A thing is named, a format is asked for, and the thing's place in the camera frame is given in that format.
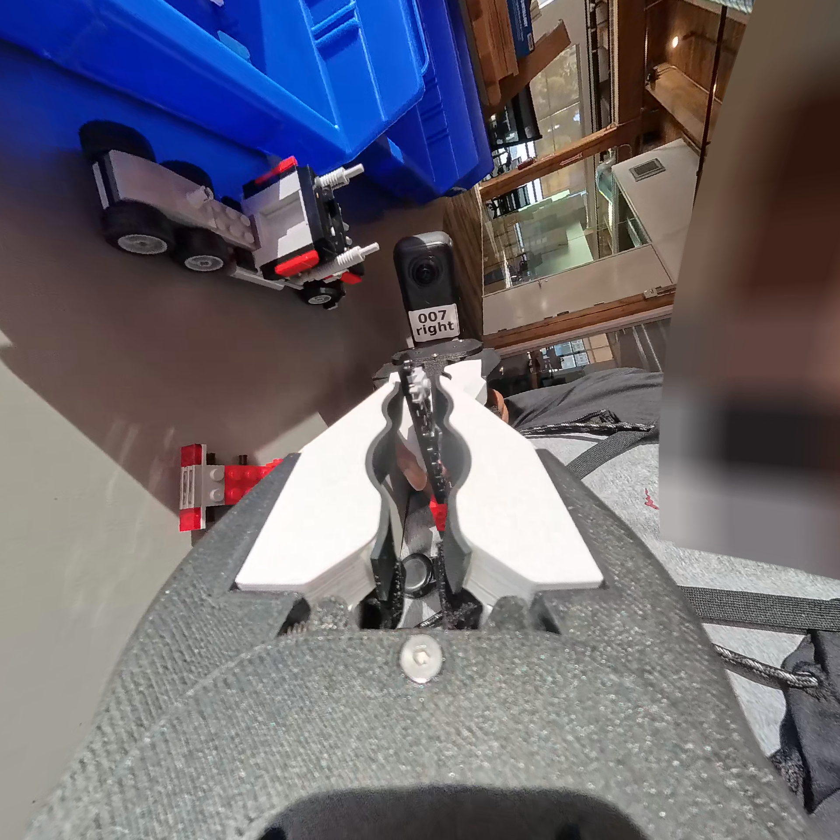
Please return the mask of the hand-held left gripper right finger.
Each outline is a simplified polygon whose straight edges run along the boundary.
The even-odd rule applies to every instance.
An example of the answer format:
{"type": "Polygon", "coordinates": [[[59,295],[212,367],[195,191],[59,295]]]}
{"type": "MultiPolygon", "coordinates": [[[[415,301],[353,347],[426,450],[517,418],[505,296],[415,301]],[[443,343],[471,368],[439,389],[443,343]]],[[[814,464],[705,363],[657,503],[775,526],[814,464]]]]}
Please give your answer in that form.
{"type": "Polygon", "coordinates": [[[453,381],[437,383],[451,482],[444,563],[489,614],[503,597],[596,589],[603,574],[537,450],[453,381]]]}

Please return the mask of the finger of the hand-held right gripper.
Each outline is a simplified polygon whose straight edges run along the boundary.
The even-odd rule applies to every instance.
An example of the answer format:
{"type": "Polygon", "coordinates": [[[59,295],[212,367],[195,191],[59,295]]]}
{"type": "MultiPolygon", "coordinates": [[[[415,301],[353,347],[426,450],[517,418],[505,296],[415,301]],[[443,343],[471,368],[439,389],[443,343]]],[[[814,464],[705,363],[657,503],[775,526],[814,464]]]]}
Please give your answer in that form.
{"type": "Polygon", "coordinates": [[[482,373],[482,360],[461,360],[447,364],[441,374],[441,412],[448,410],[448,396],[444,383],[449,382],[485,408],[488,407],[487,378],[482,373]]]}

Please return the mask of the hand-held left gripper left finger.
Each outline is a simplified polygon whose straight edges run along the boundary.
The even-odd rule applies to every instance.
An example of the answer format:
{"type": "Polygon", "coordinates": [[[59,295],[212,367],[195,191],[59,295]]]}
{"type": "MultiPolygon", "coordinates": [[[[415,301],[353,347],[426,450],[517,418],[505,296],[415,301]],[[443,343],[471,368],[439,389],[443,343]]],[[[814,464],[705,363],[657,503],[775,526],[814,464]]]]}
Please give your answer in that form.
{"type": "Polygon", "coordinates": [[[245,592],[335,596],[355,606],[387,601],[396,577],[391,475],[403,415],[387,382],[307,444],[238,572],[245,592]]]}

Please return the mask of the black toy brick beam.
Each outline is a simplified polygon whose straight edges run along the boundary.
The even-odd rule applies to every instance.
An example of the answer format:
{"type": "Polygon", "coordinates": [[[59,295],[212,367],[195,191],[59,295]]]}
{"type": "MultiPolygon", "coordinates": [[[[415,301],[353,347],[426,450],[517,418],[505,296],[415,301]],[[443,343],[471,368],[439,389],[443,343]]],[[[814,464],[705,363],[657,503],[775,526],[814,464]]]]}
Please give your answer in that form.
{"type": "Polygon", "coordinates": [[[441,453],[441,433],[434,414],[433,384],[420,364],[402,362],[400,379],[407,409],[430,482],[429,508],[438,532],[446,531],[450,481],[441,453]]]}

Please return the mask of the person's right hand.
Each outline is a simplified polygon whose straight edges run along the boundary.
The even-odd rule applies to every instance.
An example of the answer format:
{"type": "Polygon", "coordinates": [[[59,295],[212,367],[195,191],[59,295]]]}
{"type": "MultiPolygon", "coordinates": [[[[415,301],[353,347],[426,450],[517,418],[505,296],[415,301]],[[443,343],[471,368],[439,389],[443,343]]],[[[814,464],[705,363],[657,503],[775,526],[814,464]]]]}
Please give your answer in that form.
{"type": "MultiPolygon", "coordinates": [[[[508,406],[505,403],[504,396],[499,391],[494,389],[488,391],[486,408],[498,415],[504,423],[510,423],[508,406]]],[[[411,488],[423,492],[427,497],[434,494],[422,458],[415,456],[400,433],[395,437],[395,462],[411,488]]]]}

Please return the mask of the small red brick assembly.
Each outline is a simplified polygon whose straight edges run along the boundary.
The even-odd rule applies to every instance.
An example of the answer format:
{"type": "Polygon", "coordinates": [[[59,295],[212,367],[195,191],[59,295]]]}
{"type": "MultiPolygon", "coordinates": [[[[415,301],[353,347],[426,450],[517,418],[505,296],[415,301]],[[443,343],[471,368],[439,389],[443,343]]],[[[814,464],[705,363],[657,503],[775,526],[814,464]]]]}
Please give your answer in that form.
{"type": "Polygon", "coordinates": [[[178,493],[179,530],[204,530],[214,520],[211,508],[229,508],[238,503],[274,468],[282,458],[265,465],[251,465],[240,456],[232,465],[221,465],[204,444],[181,447],[181,471],[178,493]]]}

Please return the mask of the blue plastic bin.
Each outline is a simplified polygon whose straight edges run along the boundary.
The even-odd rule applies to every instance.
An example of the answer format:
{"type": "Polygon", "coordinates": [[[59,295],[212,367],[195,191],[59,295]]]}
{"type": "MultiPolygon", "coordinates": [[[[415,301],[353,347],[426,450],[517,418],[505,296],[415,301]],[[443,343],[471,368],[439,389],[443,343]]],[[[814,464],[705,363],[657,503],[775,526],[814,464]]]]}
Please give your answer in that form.
{"type": "Polygon", "coordinates": [[[2,150],[144,131],[217,188],[263,154],[351,163],[424,94],[417,2],[2,2],[2,150]]]}
{"type": "Polygon", "coordinates": [[[492,159],[459,2],[416,5],[429,55],[423,96],[359,162],[388,193],[426,204],[470,190],[492,159]]]}

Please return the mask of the toy brick truck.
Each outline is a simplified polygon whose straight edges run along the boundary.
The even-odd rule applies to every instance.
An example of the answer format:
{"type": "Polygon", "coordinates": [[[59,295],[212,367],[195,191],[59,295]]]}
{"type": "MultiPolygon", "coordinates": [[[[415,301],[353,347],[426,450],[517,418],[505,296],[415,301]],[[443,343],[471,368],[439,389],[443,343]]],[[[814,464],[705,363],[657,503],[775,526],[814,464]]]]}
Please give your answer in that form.
{"type": "Polygon", "coordinates": [[[236,199],[217,196],[195,164],[158,162],[142,133],[124,124],[92,120],[78,136],[98,189],[102,236],[123,253],[289,288],[329,311],[379,251],[377,243],[353,242],[335,196],[364,172],[362,164],[318,174],[290,156],[244,184],[236,199]]]}

